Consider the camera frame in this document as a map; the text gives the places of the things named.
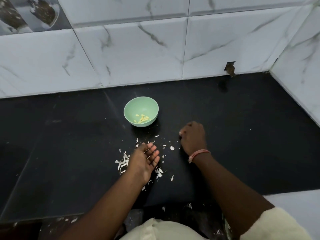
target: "sleeve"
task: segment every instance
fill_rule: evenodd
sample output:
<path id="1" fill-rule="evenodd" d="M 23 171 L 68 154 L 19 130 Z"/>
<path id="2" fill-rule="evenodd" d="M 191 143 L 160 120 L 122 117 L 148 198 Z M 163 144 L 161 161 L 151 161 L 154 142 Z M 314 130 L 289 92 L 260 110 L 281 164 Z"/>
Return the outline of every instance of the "sleeve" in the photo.
<path id="1" fill-rule="evenodd" d="M 240 240 L 312 240 L 307 231 L 281 208 L 266 210 Z"/>

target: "hand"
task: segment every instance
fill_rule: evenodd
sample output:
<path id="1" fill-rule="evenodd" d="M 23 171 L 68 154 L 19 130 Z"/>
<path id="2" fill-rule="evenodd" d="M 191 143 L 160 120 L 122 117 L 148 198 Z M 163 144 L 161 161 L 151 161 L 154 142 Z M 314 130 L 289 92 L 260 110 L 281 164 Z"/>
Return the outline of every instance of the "hand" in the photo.
<path id="1" fill-rule="evenodd" d="M 149 182 L 152 170 L 160 160 L 159 151 L 156 149 L 157 147 L 153 143 L 142 143 L 130 156 L 126 173 L 132 173 L 137 177 L 142 186 Z"/>
<path id="2" fill-rule="evenodd" d="M 205 129 L 202 124 L 195 121 L 188 123 L 180 130 L 179 136 L 181 145 L 189 156 L 198 150 L 207 149 Z"/>

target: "bowl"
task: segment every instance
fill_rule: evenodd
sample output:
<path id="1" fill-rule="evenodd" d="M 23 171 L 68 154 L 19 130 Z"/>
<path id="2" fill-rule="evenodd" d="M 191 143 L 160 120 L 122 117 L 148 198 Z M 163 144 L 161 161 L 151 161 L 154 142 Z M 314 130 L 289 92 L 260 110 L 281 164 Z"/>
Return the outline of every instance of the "bowl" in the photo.
<path id="1" fill-rule="evenodd" d="M 136 97 L 130 100 L 123 109 L 123 114 L 127 121 L 129 121 L 131 125 L 137 127 L 146 127 L 151 125 L 156 120 L 158 112 L 158 103 L 150 97 Z M 138 123 L 142 115 L 148 116 L 149 119 L 142 123 Z"/>

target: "forearm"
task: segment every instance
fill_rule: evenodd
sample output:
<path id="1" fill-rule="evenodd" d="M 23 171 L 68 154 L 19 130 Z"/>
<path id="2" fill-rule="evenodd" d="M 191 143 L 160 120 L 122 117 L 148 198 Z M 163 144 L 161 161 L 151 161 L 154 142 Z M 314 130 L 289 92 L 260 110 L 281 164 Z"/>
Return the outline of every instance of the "forearm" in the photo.
<path id="1" fill-rule="evenodd" d="M 92 210 L 67 230 L 60 239 L 113 239 L 142 187 L 143 183 L 139 183 L 137 177 L 125 172 Z"/>
<path id="2" fill-rule="evenodd" d="M 198 154 L 193 162 L 206 178 L 236 236 L 244 234 L 264 211 L 274 207 L 226 170 L 209 153 Z"/>

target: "bowl rim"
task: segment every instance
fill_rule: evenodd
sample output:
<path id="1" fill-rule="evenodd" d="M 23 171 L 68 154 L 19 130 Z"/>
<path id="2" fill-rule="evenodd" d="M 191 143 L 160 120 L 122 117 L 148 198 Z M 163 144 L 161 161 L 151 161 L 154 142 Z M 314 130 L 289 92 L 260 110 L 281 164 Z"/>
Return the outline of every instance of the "bowl rim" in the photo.
<path id="1" fill-rule="evenodd" d="M 125 119 L 126 119 L 129 123 L 134 124 L 134 125 L 141 125 L 141 124 L 129 121 L 128 118 L 127 118 L 126 115 L 125 115 L 125 110 L 126 110 L 127 105 L 128 105 L 132 100 L 135 100 L 135 99 L 138 99 L 138 98 L 149 98 L 149 99 L 152 99 L 153 101 L 155 101 L 152 97 L 140 96 L 140 97 L 135 97 L 135 98 L 131 99 L 129 102 L 127 102 L 127 104 L 125 105 L 125 107 L 124 107 L 124 109 L 123 109 L 123 115 L 124 115 Z M 157 117 L 157 116 L 158 116 L 158 113 L 159 113 L 159 105 L 158 105 L 157 101 L 155 101 L 155 103 L 157 104 L 157 110 L 158 110 L 158 111 L 157 111 L 157 115 L 156 115 L 156 117 Z"/>

